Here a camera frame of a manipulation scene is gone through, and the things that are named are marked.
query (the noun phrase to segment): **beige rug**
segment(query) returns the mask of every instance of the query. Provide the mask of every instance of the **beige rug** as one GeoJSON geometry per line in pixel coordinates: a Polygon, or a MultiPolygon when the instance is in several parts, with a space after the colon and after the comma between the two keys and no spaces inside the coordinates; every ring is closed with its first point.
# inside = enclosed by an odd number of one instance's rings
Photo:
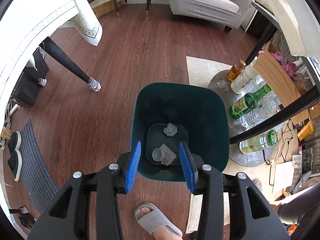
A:
{"type": "MultiPolygon", "coordinates": [[[[194,57],[186,57],[187,58],[187,70],[189,77],[189,84],[193,86],[199,87],[208,87],[211,79],[220,71],[230,69],[231,66],[227,64],[223,64],[216,61],[211,61],[207,59],[194,58],[194,57]]],[[[295,139],[291,140],[290,147],[287,154],[287,160],[291,159],[292,154],[297,154],[298,140],[295,136],[296,131],[293,131],[293,136],[295,139]]],[[[291,137],[290,133],[285,133],[284,138],[291,137]]],[[[282,159],[278,159],[277,163],[283,162],[282,159]]],[[[273,184],[274,178],[274,165],[271,169],[271,184],[273,184]]],[[[269,174],[270,174],[270,166],[260,165],[258,167],[248,168],[244,166],[240,166],[234,163],[232,160],[228,161],[228,164],[223,171],[224,174],[235,175],[238,172],[246,173],[250,179],[259,179],[262,184],[262,193],[268,201],[273,201],[280,197],[283,192],[278,191],[276,193],[272,193],[273,187],[269,185],[269,174]]],[[[201,204],[202,204],[202,195],[193,196],[191,194],[190,197],[190,206],[189,206],[189,217],[187,223],[186,234],[189,234],[198,229],[200,212],[201,212],[201,204]]],[[[224,193],[224,225],[230,223],[230,215],[229,215],[229,199],[228,194],[224,193]]]]}

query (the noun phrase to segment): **gray striped floor mat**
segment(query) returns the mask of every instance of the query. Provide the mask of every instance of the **gray striped floor mat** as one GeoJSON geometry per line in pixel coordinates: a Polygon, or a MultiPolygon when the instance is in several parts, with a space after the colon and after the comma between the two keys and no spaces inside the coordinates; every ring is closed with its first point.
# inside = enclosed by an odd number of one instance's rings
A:
{"type": "Polygon", "coordinates": [[[21,132],[19,150],[22,155],[21,176],[24,185],[41,213],[59,189],[44,164],[30,119],[21,132]]]}

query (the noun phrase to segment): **blue gripper pad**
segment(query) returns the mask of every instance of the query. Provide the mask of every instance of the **blue gripper pad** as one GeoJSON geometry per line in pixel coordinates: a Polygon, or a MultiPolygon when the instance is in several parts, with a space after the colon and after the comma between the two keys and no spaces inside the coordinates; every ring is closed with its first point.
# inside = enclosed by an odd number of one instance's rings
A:
{"type": "Polygon", "coordinates": [[[127,161],[129,162],[127,173],[125,174],[125,186],[124,190],[126,193],[130,193],[130,190],[133,188],[134,179],[137,174],[138,164],[141,156],[141,142],[138,141],[136,147],[134,148],[130,159],[127,161]]]}
{"type": "Polygon", "coordinates": [[[196,182],[198,180],[198,170],[193,162],[189,148],[185,142],[179,144],[179,155],[184,178],[191,193],[196,191],[196,182]]]}

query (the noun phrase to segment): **pink fabric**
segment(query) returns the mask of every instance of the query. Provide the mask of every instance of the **pink fabric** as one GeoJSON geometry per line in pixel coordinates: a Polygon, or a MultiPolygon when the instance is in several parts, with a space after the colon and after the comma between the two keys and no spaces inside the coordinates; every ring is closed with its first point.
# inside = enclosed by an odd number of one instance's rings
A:
{"type": "Polygon", "coordinates": [[[287,60],[281,52],[277,51],[276,53],[269,52],[275,59],[280,63],[284,71],[291,77],[293,80],[303,82],[303,78],[295,71],[296,65],[295,63],[287,60]]]}

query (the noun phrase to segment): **floor plank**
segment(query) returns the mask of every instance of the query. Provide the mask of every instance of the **floor plank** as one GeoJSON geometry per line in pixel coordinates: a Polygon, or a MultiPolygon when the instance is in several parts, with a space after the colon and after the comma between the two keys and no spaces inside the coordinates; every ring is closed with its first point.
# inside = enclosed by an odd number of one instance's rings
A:
{"type": "MultiPolygon", "coordinates": [[[[236,64],[246,59],[256,39],[243,29],[223,32],[224,26],[208,21],[175,17],[168,5],[152,4],[120,8],[99,18],[103,34],[97,47],[84,41],[73,28],[58,29],[51,38],[89,76],[101,83],[92,92],[72,73],[46,55],[48,84],[33,108],[20,108],[12,117],[12,129],[22,130],[32,120],[43,159],[58,187],[74,171],[92,173],[130,150],[131,125],[139,91],[154,82],[188,84],[186,56],[236,64]]],[[[28,198],[22,179],[14,182],[6,164],[5,181],[12,208],[27,206],[39,214],[28,198]]],[[[150,240],[134,218],[136,206],[152,202],[185,231],[189,192],[185,183],[160,182],[138,176],[129,195],[118,198],[124,239],[150,240]]],[[[95,200],[91,201],[90,238],[95,239],[95,200]]]]}

